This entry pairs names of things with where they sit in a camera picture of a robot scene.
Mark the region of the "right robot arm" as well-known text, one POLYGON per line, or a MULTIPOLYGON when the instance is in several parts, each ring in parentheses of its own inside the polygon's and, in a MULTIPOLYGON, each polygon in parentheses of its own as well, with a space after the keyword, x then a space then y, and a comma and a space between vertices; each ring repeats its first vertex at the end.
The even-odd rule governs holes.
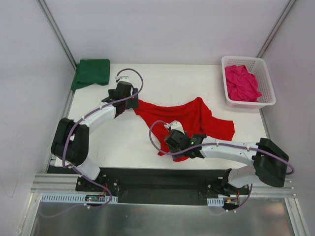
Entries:
POLYGON ((189 137, 181 131, 171 130, 164 141, 173 159, 182 156, 219 158, 244 164, 241 168, 227 169, 222 180, 211 185, 218 194, 230 196, 257 182, 276 188, 284 186, 289 157, 267 138, 261 138, 259 142, 238 143, 201 134, 189 137))

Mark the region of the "aluminium frame rail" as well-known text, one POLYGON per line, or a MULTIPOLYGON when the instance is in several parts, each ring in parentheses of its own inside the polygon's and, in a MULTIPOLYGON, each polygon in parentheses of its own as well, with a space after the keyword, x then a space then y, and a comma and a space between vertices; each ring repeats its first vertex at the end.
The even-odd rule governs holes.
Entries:
POLYGON ((74 192, 77 174, 36 174, 31 192, 74 192))

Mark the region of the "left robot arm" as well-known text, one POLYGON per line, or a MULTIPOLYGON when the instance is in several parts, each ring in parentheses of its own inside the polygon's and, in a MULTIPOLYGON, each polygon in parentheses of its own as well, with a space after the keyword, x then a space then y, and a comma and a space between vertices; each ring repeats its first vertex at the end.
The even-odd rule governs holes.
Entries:
POLYGON ((139 91, 131 83, 118 82, 108 97, 87 114, 77 119, 62 118, 57 126, 51 145, 51 153, 66 167, 74 167, 88 178, 87 186, 99 191, 104 186, 100 167, 89 158, 90 135, 105 122, 113 120, 125 110, 138 108, 139 91))

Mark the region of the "folded green t shirt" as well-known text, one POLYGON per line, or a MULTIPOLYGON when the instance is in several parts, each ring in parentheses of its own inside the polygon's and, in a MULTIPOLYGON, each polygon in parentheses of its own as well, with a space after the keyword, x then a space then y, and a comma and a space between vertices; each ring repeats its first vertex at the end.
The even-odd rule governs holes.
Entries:
POLYGON ((81 59, 77 64, 71 90, 82 89, 93 84, 108 85, 110 64, 109 59, 81 59))

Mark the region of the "red t shirt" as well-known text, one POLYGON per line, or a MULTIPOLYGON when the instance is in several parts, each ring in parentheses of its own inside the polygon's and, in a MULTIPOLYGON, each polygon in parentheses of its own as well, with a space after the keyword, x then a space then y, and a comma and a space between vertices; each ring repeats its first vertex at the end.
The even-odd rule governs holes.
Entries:
POLYGON ((166 123, 178 121, 190 137, 193 134, 203 134, 231 141, 235 134, 233 121, 214 117, 200 97, 184 105, 173 107, 158 106, 139 100, 139 107, 134 109, 134 112, 145 121, 148 127, 157 120, 166 123))

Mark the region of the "white plastic basket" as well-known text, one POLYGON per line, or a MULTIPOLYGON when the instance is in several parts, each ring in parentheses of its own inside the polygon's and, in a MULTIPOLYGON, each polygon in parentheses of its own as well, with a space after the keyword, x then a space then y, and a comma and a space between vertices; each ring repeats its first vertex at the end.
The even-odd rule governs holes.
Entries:
POLYGON ((276 103, 276 98, 269 75, 266 62, 261 58, 245 57, 245 56, 224 56, 221 59, 223 87, 226 99, 226 105, 231 108, 244 109, 261 109, 265 106, 272 106, 276 103), (235 101, 228 96, 226 73, 227 66, 242 66, 244 65, 249 73, 253 74, 258 82, 258 91, 262 95, 257 102, 235 101))

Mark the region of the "pink t shirt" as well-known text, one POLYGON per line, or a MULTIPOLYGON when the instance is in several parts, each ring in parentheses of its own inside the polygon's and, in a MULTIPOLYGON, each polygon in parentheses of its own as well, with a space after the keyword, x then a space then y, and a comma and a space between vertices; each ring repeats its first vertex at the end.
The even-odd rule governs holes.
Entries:
POLYGON ((231 65, 225 68, 228 97, 233 101, 258 102, 262 93, 258 81, 245 65, 231 65))

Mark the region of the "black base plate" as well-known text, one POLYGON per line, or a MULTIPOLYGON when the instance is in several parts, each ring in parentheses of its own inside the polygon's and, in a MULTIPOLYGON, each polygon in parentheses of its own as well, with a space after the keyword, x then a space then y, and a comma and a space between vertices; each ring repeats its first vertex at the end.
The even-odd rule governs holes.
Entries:
POLYGON ((207 198, 247 195, 249 188, 227 183, 225 170, 101 168, 94 185, 78 177, 75 190, 100 193, 107 187, 119 203, 204 206, 207 198))

